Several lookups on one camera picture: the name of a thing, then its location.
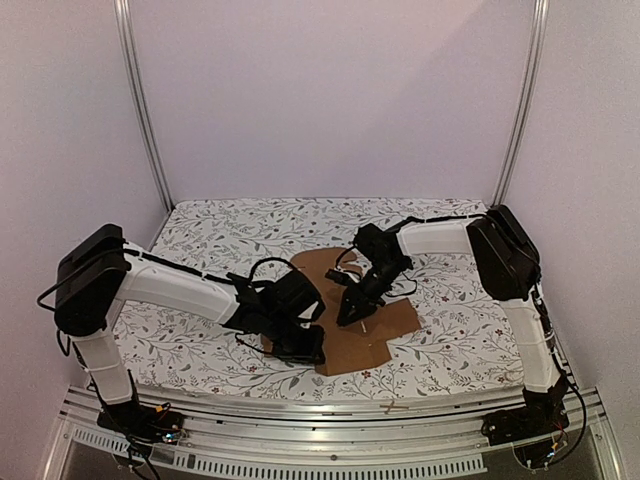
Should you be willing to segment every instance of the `cardboard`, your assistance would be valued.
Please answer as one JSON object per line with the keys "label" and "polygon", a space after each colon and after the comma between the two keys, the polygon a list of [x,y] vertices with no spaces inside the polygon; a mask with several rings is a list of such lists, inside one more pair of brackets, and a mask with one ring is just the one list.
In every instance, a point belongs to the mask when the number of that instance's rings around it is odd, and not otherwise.
{"label": "cardboard", "polygon": [[[378,308],[375,314],[362,322],[339,328],[336,319],[346,287],[333,283],[324,275],[335,266],[336,258],[343,251],[343,248],[322,248],[299,253],[291,259],[320,291],[327,305],[316,322],[325,330],[323,349],[327,358],[324,365],[316,366],[316,371],[326,376],[358,372],[385,364],[391,360],[387,341],[421,328],[418,314],[406,298]],[[361,271],[360,267],[349,264],[355,259],[355,253],[349,252],[344,256],[341,266]],[[271,349],[265,338],[262,343],[265,350]]]}

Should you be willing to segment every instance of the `white wall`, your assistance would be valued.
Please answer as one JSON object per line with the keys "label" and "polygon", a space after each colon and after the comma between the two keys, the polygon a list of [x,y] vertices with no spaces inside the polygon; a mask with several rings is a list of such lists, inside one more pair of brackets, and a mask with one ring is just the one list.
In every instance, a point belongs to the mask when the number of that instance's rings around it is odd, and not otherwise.
{"label": "white wall", "polygon": [[582,385],[640,478],[640,2],[552,2],[507,204]]}
{"label": "white wall", "polygon": [[162,211],[113,3],[5,0],[0,10],[0,475],[26,480],[79,370],[36,296],[101,224],[144,244]]}
{"label": "white wall", "polygon": [[489,199],[529,0],[139,0],[143,82],[178,200]]}

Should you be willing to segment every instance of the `table surface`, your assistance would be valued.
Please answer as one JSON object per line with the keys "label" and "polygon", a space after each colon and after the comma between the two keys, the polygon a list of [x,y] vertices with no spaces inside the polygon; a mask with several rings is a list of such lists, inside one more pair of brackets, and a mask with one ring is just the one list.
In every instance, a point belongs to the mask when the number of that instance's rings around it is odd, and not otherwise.
{"label": "table surface", "polygon": [[[357,228],[408,215],[478,213],[479,201],[420,199],[240,199],[183,202],[155,254],[211,273],[248,273],[267,256],[291,258],[346,246]],[[391,341],[393,359],[357,373],[325,377],[239,345],[213,322],[129,302],[115,326],[127,368],[138,382],[188,392],[309,401],[449,395],[522,382],[522,364],[504,312],[482,289],[471,256],[422,255],[407,273],[422,329]],[[278,265],[260,270],[274,278]],[[398,291],[413,282],[398,285]]]}

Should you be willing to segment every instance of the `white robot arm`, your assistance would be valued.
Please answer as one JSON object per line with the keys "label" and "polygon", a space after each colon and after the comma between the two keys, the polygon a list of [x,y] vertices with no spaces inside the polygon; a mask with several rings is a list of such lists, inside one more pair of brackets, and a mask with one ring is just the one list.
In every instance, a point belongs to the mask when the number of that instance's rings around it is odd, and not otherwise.
{"label": "white robot arm", "polygon": [[[406,256],[459,253],[473,255],[467,228],[475,219],[448,220],[442,223],[411,224],[397,234],[400,250]],[[549,346],[553,332],[545,331],[538,312],[540,280],[527,292],[527,298],[498,300],[504,310],[518,346],[524,368],[524,386],[528,391],[547,393],[560,378]]]}
{"label": "white robot arm", "polygon": [[[290,268],[277,281],[254,281],[265,262]],[[55,308],[42,304],[56,293]],[[138,402],[135,384],[125,368],[106,314],[114,300],[135,300],[200,315],[226,328],[262,334],[272,342],[270,355],[294,363],[322,364],[324,330],[315,322],[324,310],[318,290],[286,260],[266,258],[247,278],[226,278],[175,264],[128,243],[122,229],[105,225],[67,255],[58,266],[58,282],[38,303],[54,310],[59,330],[95,384],[103,412],[98,424],[134,441],[171,441],[182,416]]]}
{"label": "white robot arm", "polygon": [[498,444],[568,426],[562,404],[568,381],[554,357],[555,336],[540,289],[540,257],[506,206],[468,217],[410,217],[384,231],[368,224],[358,230],[353,248],[372,264],[360,281],[339,265],[327,273],[327,278],[347,287],[338,314],[341,326],[383,306],[384,294],[398,275],[412,268],[412,256],[473,255],[484,289],[498,301],[513,330],[524,367],[527,405],[487,416],[483,433]]}

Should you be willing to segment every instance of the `floral tablecloth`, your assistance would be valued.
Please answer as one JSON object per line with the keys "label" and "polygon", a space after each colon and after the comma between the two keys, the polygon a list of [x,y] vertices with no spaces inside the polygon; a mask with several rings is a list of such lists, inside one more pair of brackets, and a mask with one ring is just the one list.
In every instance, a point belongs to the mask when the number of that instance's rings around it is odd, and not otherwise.
{"label": "floral tablecloth", "polygon": [[[348,245],[360,225],[484,210],[479,201],[418,199],[236,199],[180,203],[153,252],[211,273],[248,273],[267,256],[291,258]],[[277,274],[277,265],[261,275]],[[128,302],[115,326],[138,382],[191,392],[309,401],[454,394],[522,383],[522,364],[503,311],[466,255],[424,255],[407,273],[422,330],[390,342],[380,368],[324,377],[239,345],[213,322]]]}

